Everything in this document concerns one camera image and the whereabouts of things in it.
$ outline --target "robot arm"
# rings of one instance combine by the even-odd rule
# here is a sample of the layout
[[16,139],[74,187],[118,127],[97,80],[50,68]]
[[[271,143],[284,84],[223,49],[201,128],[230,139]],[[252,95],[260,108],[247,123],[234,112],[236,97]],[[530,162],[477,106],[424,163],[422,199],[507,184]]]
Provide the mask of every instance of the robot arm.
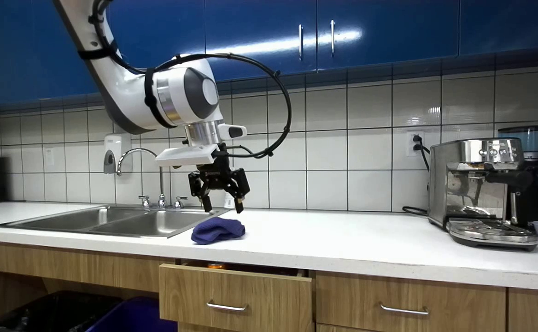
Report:
[[208,189],[226,189],[243,210],[249,191],[243,169],[228,167],[225,139],[247,134],[245,127],[223,123],[219,93],[206,58],[177,62],[166,68],[136,69],[116,49],[105,7],[110,0],[55,0],[75,38],[94,80],[105,97],[109,116],[129,132],[182,125],[186,145],[168,147],[160,165],[195,163],[190,173],[191,195],[210,210]]

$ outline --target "white countertop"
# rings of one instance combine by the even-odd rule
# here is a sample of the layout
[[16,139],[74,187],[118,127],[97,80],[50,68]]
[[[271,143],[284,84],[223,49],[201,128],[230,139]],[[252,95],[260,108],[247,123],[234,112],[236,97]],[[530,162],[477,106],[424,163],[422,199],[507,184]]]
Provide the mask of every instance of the white countertop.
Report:
[[[0,202],[0,222],[86,208],[96,204]],[[0,241],[538,289],[538,246],[466,246],[422,215],[245,210],[223,217],[239,219],[247,234],[195,245],[190,230],[168,239],[0,228]]]

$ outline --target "cabinet handle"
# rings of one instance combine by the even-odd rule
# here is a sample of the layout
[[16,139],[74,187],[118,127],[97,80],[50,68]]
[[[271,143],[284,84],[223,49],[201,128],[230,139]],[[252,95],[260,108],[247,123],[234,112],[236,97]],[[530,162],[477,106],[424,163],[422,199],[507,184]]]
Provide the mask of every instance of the cabinet handle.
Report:
[[385,305],[383,302],[379,302],[379,307],[383,311],[392,311],[392,313],[429,317],[429,309],[427,307],[422,307],[422,309],[403,309],[403,307]]
[[304,25],[302,23],[298,23],[298,40],[300,40],[298,56],[304,58]]
[[335,31],[337,21],[330,20],[330,56],[335,56],[335,44],[337,44],[337,31]]
[[249,304],[245,305],[225,305],[225,304],[217,304],[214,302],[212,298],[206,302],[208,307],[214,307],[214,309],[223,309],[223,311],[247,311],[249,309]]

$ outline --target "blue cloth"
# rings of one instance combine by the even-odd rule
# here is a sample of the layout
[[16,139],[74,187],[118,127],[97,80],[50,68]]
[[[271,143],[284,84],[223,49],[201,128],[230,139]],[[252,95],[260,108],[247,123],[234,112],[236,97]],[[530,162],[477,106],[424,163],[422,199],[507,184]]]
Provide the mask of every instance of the blue cloth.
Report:
[[245,234],[245,224],[238,219],[210,217],[195,224],[191,239],[195,243],[214,243],[230,237],[241,237]]

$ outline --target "stainless steel sink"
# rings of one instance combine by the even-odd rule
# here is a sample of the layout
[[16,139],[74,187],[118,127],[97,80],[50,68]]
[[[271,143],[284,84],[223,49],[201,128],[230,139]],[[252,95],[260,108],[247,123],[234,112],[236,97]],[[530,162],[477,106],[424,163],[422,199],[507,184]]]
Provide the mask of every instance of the stainless steel sink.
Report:
[[0,222],[0,226],[110,235],[173,235],[208,217],[212,213],[197,208],[109,206],[31,221],[9,221]]

